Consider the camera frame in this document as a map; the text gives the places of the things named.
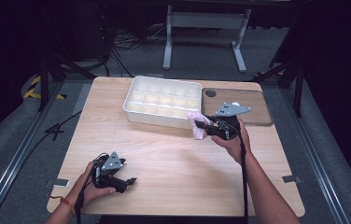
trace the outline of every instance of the dark background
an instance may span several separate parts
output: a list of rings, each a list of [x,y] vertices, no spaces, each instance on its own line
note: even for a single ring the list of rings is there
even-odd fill
[[[296,11],[256,10],[250,26],[292,24],[275,61],[286,62],[302,52],[306,81],[351,167],[351,0],[312,4],[327,9],[301,13],[296,22]],[[102,53],[94,6],[92,1],[0,1],[0,122],[22,103],[21,87],[36,73],[45,49],[70,61]],[[162,8],[119,6],[123,16],[113,19],[143,36],[149,25],[164,22],[165,13],[158,13]],[[128,11],[138,12],[134,15],[140,23],[130,20]]]

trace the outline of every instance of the brown tray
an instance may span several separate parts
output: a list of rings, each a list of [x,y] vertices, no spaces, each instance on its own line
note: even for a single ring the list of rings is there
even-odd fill
[[[213,116],[223,103],[233,102],[251,107],[251,112],[237,115],[245,125],[271,126],[273,124],[272,115],[261,91],[202,89],[202,113],[205,115]]]

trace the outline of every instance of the white desk leg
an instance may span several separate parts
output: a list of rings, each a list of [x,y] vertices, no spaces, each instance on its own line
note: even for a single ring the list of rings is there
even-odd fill
[[[242,57],[242,52],[240,51],[240,46],[242,44],[243,36],[245,35],[245,32],[246,32],[246,27],[248,24],[250,12],[251,12],[250,9],[246,10],[245,18],[243,19],[242,23],[240,24],[240,29],[239,29],[240,32],[239,32],[239,38],[237,39],[237,42],[232,41],[232,48],[233,48],[234,57],[236,58],[237,66],[239,67],[239,71],[241,73],[246,72],[246,65],[245,65],[245,61],[243,60],[243,57]]]
[[[172,6],[167,7],[167,22],[166,22],[167,40],[164,49],[163,69],[170,69],[170,62],[172,61]]]

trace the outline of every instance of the white desk foot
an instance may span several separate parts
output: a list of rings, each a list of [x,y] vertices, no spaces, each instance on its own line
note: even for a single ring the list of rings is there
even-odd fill
[[[232,48],[234,57],[236,58],[237,66],[239,66],[239,72],[245,73],[247,71],[245,61],[243,61],[242,52],[240,49],[236,48],[236,42],[232,41]]]
[[[170,62],[172,61],[172,43],[166,45],[164,49],[163,69],[170,70]]]

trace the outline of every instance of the hand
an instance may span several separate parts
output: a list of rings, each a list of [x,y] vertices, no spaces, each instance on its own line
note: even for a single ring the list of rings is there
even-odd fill
[[[243,142],[245,143],[246,147],[246,152],[251,153],[251,146],[250,146],[250,141],[249,141],[249,136],[248,132],[246,130],[246,126],[243,123],[242,120],[239,119],[240,123],[240,132],[242,135]],[[225,147],[226,150],[228,151],[229,155],[233,157],[233,159],[241,164],[241,149],[240,149],[240,139],[238,137],[235,137],[231,140],[224,140],[218,136],[213,135],[211,137],[211,140],[215,142],[217,145],[220,147]]]
[[[76,184],[73,186],[71,191],[67,195],[67,199],[71,198],[73,201],[74,199],[77,199],[77,196],[79,192],[81,191],[83,184],[85,183],[86,178],[88,177],[89,172],[91,171],[91,168],[93,166],[93,162],[89,162],[88,166],[86,167],[85,172],[79,177],[77,180]],[[84,201],[83,205],[88,205],[91,203],[94,199],[115,193],[116,190],[114,188],[105,188],[105,189],[98,189],[94,186],[94,184],[91,182],[91,179],[88,181],[90,183],[84,191]]]

